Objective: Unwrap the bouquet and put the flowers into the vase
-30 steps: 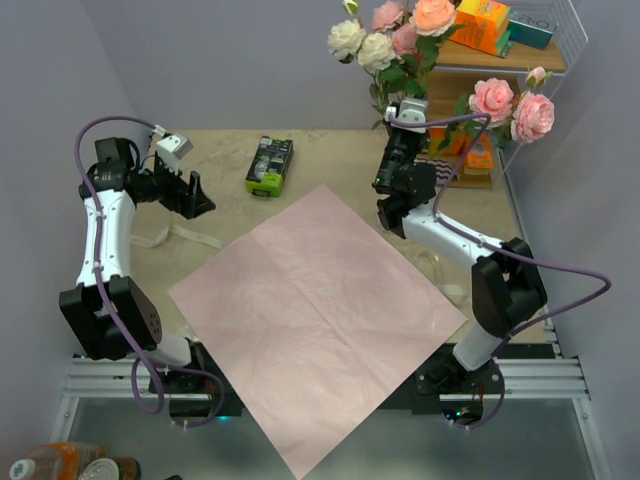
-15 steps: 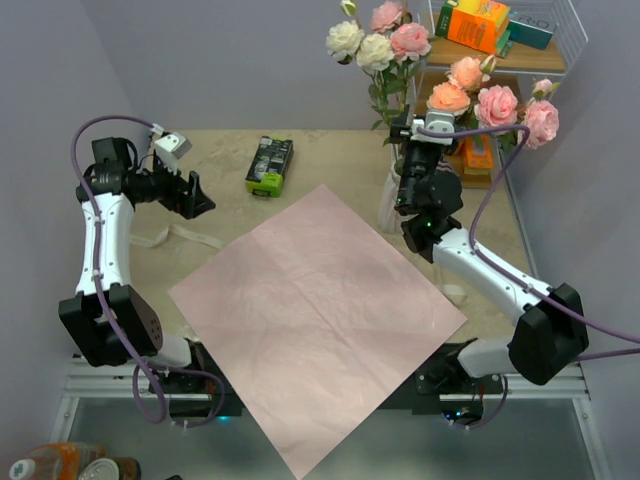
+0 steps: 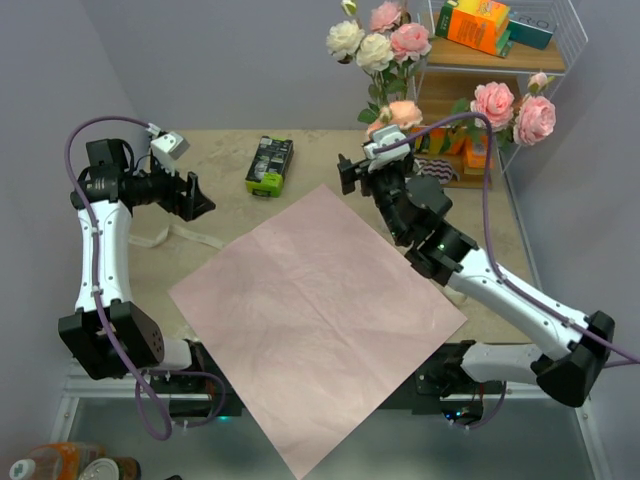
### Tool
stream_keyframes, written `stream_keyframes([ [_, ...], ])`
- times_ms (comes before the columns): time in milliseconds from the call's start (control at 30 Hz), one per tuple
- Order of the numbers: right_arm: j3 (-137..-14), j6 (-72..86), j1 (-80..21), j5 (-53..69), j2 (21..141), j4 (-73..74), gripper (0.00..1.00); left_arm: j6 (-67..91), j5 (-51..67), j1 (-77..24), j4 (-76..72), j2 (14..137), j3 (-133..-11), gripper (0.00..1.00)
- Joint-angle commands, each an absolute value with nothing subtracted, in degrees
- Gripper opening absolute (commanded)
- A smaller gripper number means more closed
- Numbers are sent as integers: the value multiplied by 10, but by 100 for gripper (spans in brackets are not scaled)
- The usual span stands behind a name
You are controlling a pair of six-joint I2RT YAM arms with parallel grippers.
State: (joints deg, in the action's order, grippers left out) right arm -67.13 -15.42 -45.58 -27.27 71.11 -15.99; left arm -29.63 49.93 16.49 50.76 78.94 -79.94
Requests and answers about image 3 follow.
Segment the small pink rose stem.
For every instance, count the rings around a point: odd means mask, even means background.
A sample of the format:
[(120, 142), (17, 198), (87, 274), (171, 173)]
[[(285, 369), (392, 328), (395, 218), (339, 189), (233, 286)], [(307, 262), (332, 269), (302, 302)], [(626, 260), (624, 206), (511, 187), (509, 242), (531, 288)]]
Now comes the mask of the small pink rose stem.
[(371, 11), (369, 33), (375, 35), (377, 61), (369, 74), (369, 96), (376, 108), (393, 100), (416, 98), (412, 78), (431, 52), (432, 34), (413, 21), (407, 1), (383, 1)]

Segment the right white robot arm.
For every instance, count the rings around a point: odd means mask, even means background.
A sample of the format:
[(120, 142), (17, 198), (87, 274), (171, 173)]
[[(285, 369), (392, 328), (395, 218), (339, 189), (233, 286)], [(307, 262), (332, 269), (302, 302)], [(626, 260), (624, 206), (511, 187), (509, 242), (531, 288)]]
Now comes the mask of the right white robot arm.
[(409, 177), (408, 160), (372, 171), (368, 160), (338, 158), (343, 194), (374, 200), (396, 245), (421, 276), (466, 295), (523, 332), (528, 343), (470, 341), (445, 369), (448, 386), (469, 392), (478, 383), (538, 386), (562, 405), (584, 404), (610, 356), (614, 320), (552, 299), (491, 263), (488, 252), (446, 221), (453, 202), (432, 176)]

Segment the pink wrapping paper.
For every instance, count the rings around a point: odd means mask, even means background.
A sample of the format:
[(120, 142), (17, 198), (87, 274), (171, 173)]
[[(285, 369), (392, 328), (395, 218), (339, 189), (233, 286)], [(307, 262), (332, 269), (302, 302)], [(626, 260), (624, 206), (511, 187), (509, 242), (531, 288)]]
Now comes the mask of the pink wrapping paper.
[(325, 186), (170, 295), (299, 479), (466, 320)]

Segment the peach rose stem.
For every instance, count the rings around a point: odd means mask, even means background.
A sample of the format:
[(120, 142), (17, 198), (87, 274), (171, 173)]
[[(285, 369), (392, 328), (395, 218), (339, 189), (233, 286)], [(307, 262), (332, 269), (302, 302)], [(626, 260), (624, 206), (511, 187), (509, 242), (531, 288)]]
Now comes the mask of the peach rose stem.
[(366, 138), (386, 126), (396, 125), (401, 131), (408, 131), (421, 125), (423, 113), (411, 100), (397, 100), (381, 108), (377, 118), (367, 127)]

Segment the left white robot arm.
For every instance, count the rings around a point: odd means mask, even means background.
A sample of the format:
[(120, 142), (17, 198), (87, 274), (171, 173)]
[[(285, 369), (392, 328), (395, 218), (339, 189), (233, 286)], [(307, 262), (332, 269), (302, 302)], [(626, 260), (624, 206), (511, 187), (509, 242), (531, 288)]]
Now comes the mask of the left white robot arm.
[(185, 392), (200, 390), (207, 368), (196, 361), (193, 342), (170, 339), (133, 302), (128, 273), (133, 210), (157, 204), (184, 221), (215, 209), (198, 177), (181, 177), (175, 163), (188, 149), (176, 132), (161, 132), (150, 144), (150, 169), (137, 169), (131, 146), (121, 139), (87, 143), (89, 164), (71, 193), (82, 233), (81, 287), (73, 314), (60, 318), (58, 332), (73, 357), (94, 380), (136, 370), (172, 370)]

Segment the white rose stem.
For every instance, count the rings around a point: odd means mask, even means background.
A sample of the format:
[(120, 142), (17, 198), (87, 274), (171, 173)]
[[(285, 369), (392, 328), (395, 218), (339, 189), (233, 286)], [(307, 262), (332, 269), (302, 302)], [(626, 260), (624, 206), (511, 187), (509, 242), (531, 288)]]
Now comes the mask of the white rose stem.
[(354, 64), (369, 78), (367, 106), (357, 120), (370, 125), (382, 107), (407, 98), (411, 59), (399, 61), (392, 49), (391, 34), (411, 20), (404, 1), (385, 1), (371, 11), (369, 27), (358, 15), (355, 1), (342, 1), (345, 19), (330, 27), (325, 44), (339, 64)]

